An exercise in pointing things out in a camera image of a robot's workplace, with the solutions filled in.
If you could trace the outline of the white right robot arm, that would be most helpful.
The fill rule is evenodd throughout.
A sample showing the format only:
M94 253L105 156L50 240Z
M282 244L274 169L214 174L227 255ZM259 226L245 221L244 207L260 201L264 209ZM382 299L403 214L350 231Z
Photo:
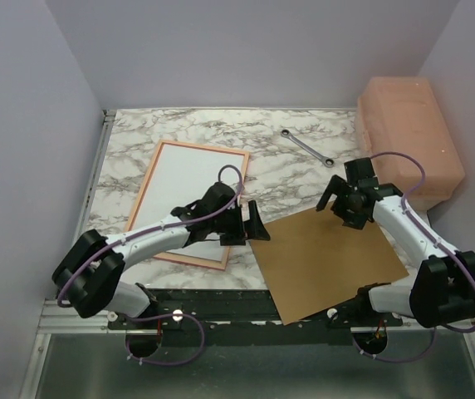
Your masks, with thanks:
M355 319L370 326L384 313L413 318L425 328L475 332L475 252L461 251L414 211L394 184L381 184L370 157L347 161L345 176L333 175L316 210L330 208L345 227L378 223L408 255L417 273L394 283L359 289Z

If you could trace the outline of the brown backing board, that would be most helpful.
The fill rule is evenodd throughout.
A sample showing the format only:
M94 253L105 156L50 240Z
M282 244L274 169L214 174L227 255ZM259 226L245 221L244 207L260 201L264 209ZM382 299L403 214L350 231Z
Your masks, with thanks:
M285 325L352 299L359 288L408 275L376 223L352 229L329 209L308 209L265 228L270 240L251 247Z

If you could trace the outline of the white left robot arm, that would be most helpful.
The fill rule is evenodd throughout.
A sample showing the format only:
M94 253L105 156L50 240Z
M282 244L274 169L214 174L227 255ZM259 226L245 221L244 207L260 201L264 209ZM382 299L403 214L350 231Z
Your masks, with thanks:
M155 224L114 236L86 231L51 276L58 306L74 308L81 318L110 310L127 315L137 328L149 327L156 316L151 297L138 284L122 283L123 272L156 255L203 243L210 234L222 246L270 240L255 201L248 203L248 219L242 217L239 193L216 182L201 199L173 208Z

